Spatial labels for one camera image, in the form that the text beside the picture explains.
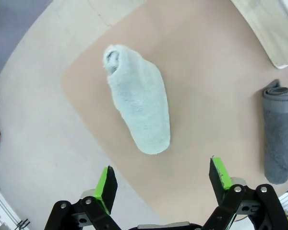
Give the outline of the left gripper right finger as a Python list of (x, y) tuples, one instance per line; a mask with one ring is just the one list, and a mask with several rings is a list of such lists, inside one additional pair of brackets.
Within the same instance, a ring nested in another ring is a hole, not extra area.
[(210, 159), (209, 179), (218, 206), (203, 230), (229, 230), (237, 215), (246, 215), (255, 230), (288, 230), (288, 218), (271, 185), (250, 189), (234, 184), (220, 157)]

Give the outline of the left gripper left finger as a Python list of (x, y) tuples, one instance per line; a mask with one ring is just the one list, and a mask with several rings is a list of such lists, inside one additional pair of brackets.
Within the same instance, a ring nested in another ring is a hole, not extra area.
[(71, 204), (61, 200), (54, 204), (46, 230), (82, 230), (93, 226), (96, 230), (119, 230), (110, 216), (118, 188), (114, 169), (105, 167), (94, 191)]

